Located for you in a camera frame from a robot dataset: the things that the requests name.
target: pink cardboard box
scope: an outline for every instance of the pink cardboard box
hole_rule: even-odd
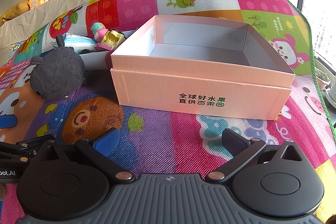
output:
[[[249,24],[154,16],[112,54],[121,105],[276,119],[294,72]]]

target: box lid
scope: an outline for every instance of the box lid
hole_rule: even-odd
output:
[[[208,17],[152,17],[112,54],[113,69],[289,88],[294,72],[249,24]]]

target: gray rubber grip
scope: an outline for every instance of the gray rubber grip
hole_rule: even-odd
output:
[[[24,224],[322,224],[308,215],[293,220],[256,216],[238,205],[224,185],[199,174],[142,174],[117,185],[95,211],[73,220],[44,221],[27,215]]]

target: window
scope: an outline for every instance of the window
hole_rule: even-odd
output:
[[[302,14],[307,18],[312,37],[313,49],[336,66],[336,12],[335,0],[303,0]]]

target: gray plush toy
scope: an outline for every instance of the gray plush toy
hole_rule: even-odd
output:
[[[30,86],[43,100],[50,101],[68,96],[85,81],[84,62],[72,47],[64,46],[62,35],[56,36],[58,48],[46,56],[31,58],[36,65],[30,75]]]

